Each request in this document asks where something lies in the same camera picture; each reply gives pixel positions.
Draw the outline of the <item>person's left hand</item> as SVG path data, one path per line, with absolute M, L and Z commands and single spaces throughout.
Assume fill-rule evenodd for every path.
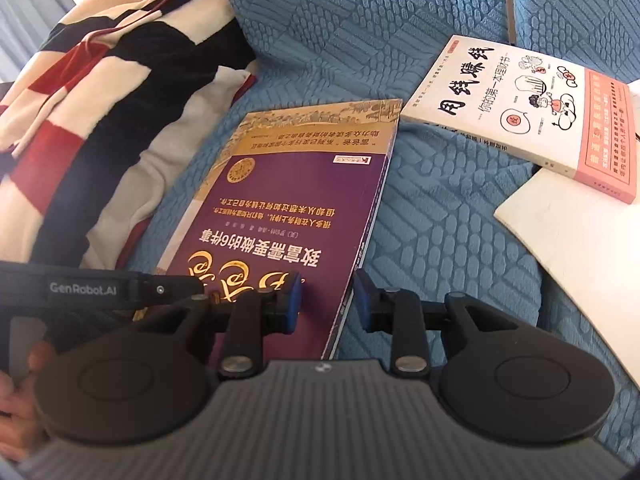
M 21 462 L 47 440 L 36 410 L 35 382 L 39 373 L 56 357 L 49 341 L 39 341 L 27 358 L 28 374 L 17 386 L 1 373 L 1 456 Z

